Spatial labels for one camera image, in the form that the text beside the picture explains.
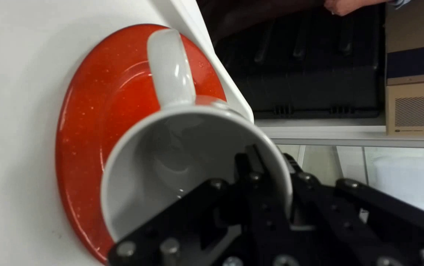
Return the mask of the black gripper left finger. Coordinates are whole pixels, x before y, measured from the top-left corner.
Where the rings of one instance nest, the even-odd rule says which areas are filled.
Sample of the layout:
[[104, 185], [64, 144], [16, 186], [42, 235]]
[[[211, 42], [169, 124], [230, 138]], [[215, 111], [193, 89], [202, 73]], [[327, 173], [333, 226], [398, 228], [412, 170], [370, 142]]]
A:
[[246, 197], [270, 197], [274, 185], [255, 145], [234, 155], [234, 183]]

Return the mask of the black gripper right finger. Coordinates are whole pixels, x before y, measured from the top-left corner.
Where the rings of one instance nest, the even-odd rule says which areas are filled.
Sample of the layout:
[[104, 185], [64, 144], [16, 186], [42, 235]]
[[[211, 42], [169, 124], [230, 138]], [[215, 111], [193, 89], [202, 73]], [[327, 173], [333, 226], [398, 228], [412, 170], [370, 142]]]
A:
[[314, 186], [313, 176], [305, 173], [289, 154], [285, 154], [283, 158], [287, 164], [287, 172], [289, 172], [292, 185], [293, 186], [305, 185], [308, 189], [313, 189]]

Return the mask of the person's hand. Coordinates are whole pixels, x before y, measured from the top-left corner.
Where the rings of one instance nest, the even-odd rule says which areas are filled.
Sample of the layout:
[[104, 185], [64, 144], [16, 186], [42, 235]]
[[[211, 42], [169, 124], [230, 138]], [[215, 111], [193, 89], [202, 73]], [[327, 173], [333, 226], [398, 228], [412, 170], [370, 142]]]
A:
[[345, 16], [360, 8], [386, 3], [388, 0], [324, 0], [323, 6], [330, 15]]

